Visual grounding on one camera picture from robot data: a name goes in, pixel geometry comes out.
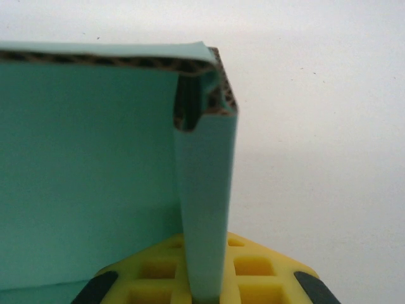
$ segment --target white wall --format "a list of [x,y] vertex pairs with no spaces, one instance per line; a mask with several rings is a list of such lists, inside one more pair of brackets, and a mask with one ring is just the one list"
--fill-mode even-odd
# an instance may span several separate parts
[[168,2],[2,0],[0,39],[219,47],[240,106],[230,230],[342,303],[403,303],[403,1]]

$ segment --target white background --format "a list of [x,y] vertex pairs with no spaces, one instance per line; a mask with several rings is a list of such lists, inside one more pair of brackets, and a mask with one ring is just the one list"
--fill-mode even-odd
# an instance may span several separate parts
[[342,304],[405,303],[404,1],[0,0],[0,40],[219,47],[240,106],[230,230]]

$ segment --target black rubber pad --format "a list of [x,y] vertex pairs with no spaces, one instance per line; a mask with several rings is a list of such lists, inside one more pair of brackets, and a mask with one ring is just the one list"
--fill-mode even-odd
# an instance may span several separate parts
[[92,278],[72,301],[72,304],[100,304],[117,278],[118,273],[115,271],[108,271]]
[[340,304],[333,293],[317,277],[301,271],[295,272],[294,275],[313,304]]

